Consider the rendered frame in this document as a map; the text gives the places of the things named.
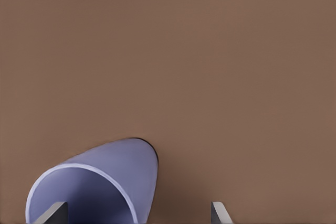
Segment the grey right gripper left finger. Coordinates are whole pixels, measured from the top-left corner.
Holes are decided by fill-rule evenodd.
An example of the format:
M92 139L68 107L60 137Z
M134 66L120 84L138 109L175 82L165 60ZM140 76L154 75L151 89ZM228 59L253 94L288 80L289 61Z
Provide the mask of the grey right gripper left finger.
M68 203L54 203L34 224L68 224Z

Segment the lavender blue cup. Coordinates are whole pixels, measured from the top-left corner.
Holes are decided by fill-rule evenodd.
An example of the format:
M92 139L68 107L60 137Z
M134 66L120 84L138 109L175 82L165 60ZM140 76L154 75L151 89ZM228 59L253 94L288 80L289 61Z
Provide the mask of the lavender blue cup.
M54 203L68 204L70 224L145 224L156 189L158 157L140 138L100 145L45 171L27 197L34 223Z

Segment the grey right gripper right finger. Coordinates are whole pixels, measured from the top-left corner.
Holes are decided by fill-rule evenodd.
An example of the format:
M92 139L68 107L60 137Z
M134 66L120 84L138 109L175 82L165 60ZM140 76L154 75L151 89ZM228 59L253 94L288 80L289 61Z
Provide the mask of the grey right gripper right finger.
M220 201L211 202L211 224L233 224L233 221Z

